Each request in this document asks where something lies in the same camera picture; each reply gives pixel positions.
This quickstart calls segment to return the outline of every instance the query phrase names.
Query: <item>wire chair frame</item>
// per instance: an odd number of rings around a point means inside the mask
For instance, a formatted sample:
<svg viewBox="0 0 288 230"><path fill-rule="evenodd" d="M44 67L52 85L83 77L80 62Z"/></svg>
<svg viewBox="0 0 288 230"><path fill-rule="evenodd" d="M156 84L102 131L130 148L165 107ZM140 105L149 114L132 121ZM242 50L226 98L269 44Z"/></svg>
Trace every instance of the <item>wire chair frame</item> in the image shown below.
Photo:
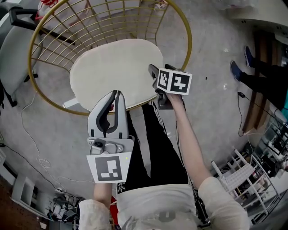
<svg viewBox="0 0 288 230"><path fill-rule="evenodd" d="M168 7L172 7L178 13L187 32L187 54L181 69L184 70L186 68L192 51L192 34L187 18L181 9L172 0L165 0L167 6L164 9L154 8L157 3L160 3L155 0L140 0L137 7L127 7L126 5L130 1L135 2L135 0L105 0L104 3L91 5L90 0L79 0L71 4L69 3L69 0L62 0L52 7L42 18L32 35L27 59L28 74L31 83L46 102L57 109L68 113L85 116L89 115L89 113L86 112L64 108L50 100L41 91L34 79L32 60L58 66L65 69L67 72L70 72L73 63L80 55L85 51L102 44L107 44L119 39L143 38L145 40L150 40L157 45L157 33ZM142 2L148 2L149 5L141 5ZM73 6L83 3L85 3L85 8L76 12ZM110 9L109 5L113 3L121 3L121 7ZM106 6L107 10L96 13L96 9L101 6ZM61 20L61 13L66 13L67 11L70 11L73 14L66 19ZM107 16L101 18L101 14L106 14ZM53 20L54 22L57 21L58 24L49 32L44 30L43 28L46 28ZM90 20L92 20L92 23L87 25L87 22ZM36 43L36 38L40 31L44 32L44 34L40 42ZM52 35L52 32L58 32L57 36ZM38 57L34 57L33 54L39 46L43 47L42 52Z"/></svg>

